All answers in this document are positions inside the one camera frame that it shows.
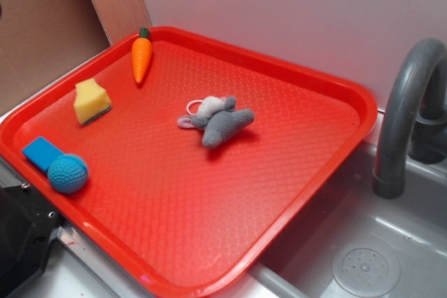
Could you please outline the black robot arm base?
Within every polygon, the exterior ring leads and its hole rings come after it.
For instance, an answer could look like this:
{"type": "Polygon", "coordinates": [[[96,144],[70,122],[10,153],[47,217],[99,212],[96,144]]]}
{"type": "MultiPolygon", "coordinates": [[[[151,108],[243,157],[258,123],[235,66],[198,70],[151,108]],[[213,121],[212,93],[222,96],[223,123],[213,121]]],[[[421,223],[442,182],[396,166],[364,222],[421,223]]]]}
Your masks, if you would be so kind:
{"type": "Polygon", "coordinates": [[[34,187],[1,189],[1,296],[10,297],[45,273],[59,211],[34,187]]]}

